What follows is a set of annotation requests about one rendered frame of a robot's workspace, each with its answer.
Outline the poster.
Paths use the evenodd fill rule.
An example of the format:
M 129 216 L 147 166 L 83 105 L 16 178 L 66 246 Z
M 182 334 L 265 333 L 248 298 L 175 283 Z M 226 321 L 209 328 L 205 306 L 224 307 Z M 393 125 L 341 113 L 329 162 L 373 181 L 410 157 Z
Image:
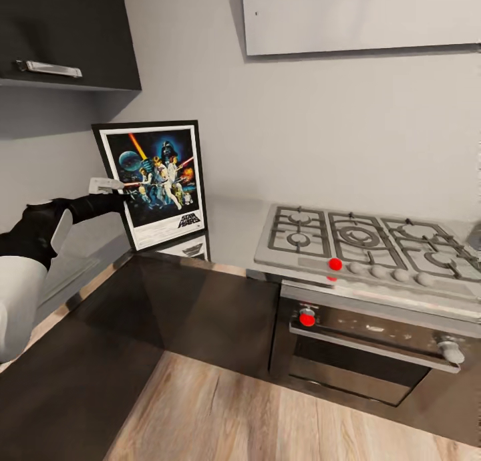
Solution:
M 134 255 L 208 230 L 198 120 L 91 127 Z

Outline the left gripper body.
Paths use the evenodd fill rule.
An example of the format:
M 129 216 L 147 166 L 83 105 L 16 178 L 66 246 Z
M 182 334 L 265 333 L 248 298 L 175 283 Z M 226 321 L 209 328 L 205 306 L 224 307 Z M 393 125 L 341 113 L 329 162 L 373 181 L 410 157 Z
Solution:
M 92 208 L 92 217 L 109 212 L 123 212 L 125 210 L 123 194 L 110 192 L 109 194 L 89 194 L 82 197 Z

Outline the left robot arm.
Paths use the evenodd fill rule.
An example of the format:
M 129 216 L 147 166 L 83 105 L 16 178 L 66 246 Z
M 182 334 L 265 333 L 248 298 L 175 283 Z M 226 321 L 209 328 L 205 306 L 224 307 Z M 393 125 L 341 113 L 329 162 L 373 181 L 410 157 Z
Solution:
M 51 259 L 72 224 L 123 212 L 132 195 L 110 192 L 123 188 L 120 180 L 91 177 L 88 196 L 28 203 L 23 219 L 0 234 L 0 363 L 14 361 L 27 347 Z

